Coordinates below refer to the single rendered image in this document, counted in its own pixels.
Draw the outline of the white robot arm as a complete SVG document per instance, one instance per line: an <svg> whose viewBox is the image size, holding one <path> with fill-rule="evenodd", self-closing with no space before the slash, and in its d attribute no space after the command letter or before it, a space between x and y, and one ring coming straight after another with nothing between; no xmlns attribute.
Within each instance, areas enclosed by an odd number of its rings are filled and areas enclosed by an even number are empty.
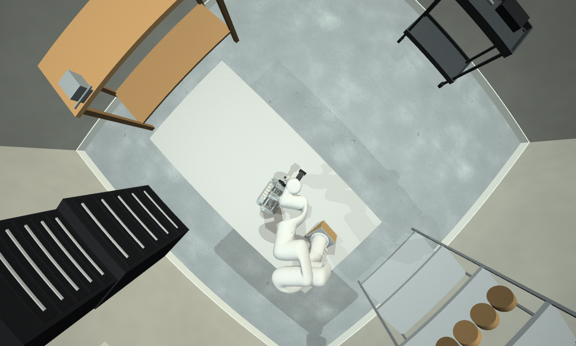
<svg viewBox="0 0 576 346"><path fill-rule="evenodd" d="M331 266L321 261L329 240L327 235L316 233L311 235L312 242L308 247L303 239L295 239L296 228L305 221L308 199L297 195L301 190L300 180L309 171L303 165L296 178L286 180L285 190L279 199L279 205L291 210L300 210L297 218L279 222L274 242L274 257L282 261L299 261L300 266L283 266L274 270L271 276L275 288L282 293L297 293L304 287L323 287L331 275ZM324 252L324 253L323 253ZM317 262L320 261L320 262ZM288 286L299 285L299 286Z"/></svg>

